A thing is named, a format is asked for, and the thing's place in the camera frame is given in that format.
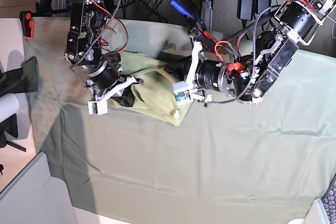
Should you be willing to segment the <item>robot arm image right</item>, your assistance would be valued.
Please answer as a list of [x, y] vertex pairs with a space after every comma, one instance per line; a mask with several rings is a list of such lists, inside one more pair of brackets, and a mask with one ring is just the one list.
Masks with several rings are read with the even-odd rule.
[[300, 45], [307, 46], [335, 10], [335, 0], [238, 0], [238, 17], [251, 25], [230, 38], [215, 40], [204, 22], [179, 1], [171, 6], [189, 23], [191, 56], [167, 65], [180, 82], [173, 84], [178, 105], [199, 101], [214, 103], [209, 90], [221, 92], [229, 102], [259, 104], [265, 93], [290, 63]]

